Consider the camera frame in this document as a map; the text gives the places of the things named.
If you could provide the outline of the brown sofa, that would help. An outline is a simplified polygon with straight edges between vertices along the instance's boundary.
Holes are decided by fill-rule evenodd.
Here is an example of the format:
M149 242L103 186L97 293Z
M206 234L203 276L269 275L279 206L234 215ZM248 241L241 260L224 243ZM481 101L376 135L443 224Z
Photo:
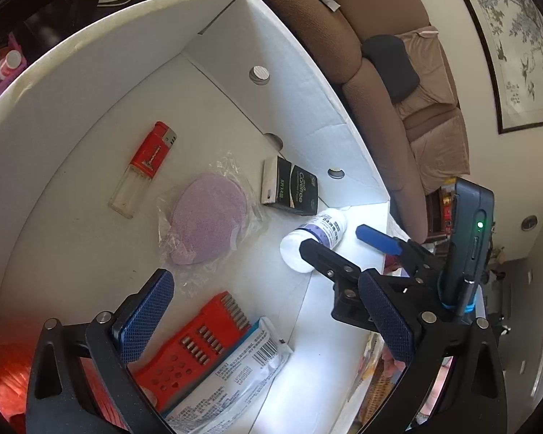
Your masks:
M265 0L309 52L358 128L408 235L429 234L426 195L470 171L456 85L421 0ZM402 41L421 85L395 102L363 47L380 35Z

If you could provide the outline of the white cardboard box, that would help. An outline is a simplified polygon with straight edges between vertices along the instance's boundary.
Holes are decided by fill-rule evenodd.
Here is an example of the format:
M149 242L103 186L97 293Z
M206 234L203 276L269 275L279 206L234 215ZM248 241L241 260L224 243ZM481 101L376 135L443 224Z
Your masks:
M126 218L108 203L156 122L175 144ZM159 264L157 196L227 152L259 188L273 138L324 205L386 228L360 134L262 0L149 0L69 37L0 97L0 318L115 308Z

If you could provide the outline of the framed bird painting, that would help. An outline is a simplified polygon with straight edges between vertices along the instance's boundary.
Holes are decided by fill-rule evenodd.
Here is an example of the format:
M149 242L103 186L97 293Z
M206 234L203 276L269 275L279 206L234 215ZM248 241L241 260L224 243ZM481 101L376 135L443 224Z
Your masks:
M543 127L543 13L534 0L463 0L487 59L500 134Z

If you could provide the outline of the white printed sachet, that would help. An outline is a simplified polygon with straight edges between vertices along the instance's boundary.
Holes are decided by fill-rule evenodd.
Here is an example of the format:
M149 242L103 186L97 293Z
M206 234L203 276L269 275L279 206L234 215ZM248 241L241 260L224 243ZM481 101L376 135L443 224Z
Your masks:
M225 433L272 384L291 355L270 318L262 316L165 421L176 433Z

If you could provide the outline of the black Carefree packet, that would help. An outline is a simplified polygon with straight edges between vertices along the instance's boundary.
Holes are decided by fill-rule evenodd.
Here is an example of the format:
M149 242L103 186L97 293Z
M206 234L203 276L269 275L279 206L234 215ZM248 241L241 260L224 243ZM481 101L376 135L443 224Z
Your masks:
M317 214L319 184L307 170L275 156L264 161L261 204L307 217Z

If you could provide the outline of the purple sponge in plastic bag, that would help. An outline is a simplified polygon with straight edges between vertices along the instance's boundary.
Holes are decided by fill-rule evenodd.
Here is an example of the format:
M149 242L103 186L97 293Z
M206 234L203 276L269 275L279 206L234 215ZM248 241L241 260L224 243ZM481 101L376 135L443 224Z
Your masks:
M157 196L157 247L176 291L196 296L269 228L269 214L232 153Z

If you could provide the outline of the red transparent lighter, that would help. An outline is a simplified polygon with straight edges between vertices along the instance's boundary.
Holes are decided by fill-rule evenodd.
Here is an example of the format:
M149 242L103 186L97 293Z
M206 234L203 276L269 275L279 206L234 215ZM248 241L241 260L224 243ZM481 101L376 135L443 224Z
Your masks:
M175 140L176 134L167 124L155 123L110 197L108 205L112 210L126 218L134 217Z

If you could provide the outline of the red plastic grater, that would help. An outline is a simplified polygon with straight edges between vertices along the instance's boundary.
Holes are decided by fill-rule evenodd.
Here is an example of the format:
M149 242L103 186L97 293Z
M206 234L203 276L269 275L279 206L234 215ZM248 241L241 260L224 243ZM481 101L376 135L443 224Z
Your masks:
M251 328L233 296L220 292L161 346L135 380L158 412L175 405Z

